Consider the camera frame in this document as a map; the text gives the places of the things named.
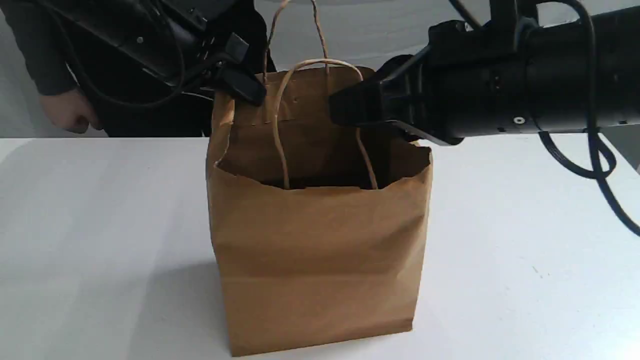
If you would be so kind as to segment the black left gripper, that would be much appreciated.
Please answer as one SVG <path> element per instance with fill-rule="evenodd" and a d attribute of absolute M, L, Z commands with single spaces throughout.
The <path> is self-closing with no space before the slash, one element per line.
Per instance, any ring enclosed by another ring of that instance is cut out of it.
<path fill-rule="evenodd" d="M 182 89 L 192 87 L 222 91 L 234 100 L 260 107 L 266 88 L 247 73 L 242 61 L 249 45 L 226 23 L 235 0 L 167 0 L 165 14 L 182 51 L 183 67 L 176 63 L 165 77 Z"/>

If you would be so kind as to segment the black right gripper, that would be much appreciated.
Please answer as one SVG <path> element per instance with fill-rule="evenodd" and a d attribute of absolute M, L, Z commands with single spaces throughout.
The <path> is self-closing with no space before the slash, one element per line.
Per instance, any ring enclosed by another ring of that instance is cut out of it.
<path fill-rule="evenodd" d="M 537 27 L 536 20 L 434 25 L 423 50 L 330 95 L 330 118 L 339 126 L 391 125 L 409 141 L 439 146 L 532 130 L 523 48 Z"/>

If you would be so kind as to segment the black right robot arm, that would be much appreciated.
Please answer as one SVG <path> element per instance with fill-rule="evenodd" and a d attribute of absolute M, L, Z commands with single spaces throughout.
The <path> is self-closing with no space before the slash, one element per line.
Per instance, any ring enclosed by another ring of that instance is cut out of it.
<path fill-rule="evenodd" d="M 415 55 L 389 59 L 329 98 L 339 126 L 397 130 L 455 146 L 519 133 L 580 133 L 639 123 L 640 9 L 549 27 L 537 0 L 492 0 L 485 25 L 429 28 Z"/>

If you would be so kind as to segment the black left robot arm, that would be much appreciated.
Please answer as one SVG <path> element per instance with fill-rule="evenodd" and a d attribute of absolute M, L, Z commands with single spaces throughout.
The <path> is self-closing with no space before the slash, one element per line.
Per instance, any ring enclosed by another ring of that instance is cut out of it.
<path fill-rule="evenodd" d="M 79 63 L 89 88 L 112 104 L 152 109 L 190 91 L 222 91 L 256 107 L 265 100 L 265 85 L 245 64 L 249 44 L 195 7 L 184 11 L 171 0 L 39 0 L 38 5 L 56 21 L 64 18 L 105 41 L 172 89 L 153 102 L 121 101 L 103 93 Z"/>

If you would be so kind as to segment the person's right hand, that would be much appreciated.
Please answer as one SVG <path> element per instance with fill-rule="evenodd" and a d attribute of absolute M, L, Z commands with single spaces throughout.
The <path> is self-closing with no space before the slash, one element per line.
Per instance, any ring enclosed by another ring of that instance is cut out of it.
<path fill-rule="evenodd" d="M 46 117 L 59 129 L 78 134 L 86 133 L 90 127 L 103 130 L 93 105 L 78 88 L 58 95 L 40 95 L 39 103 Z"/>

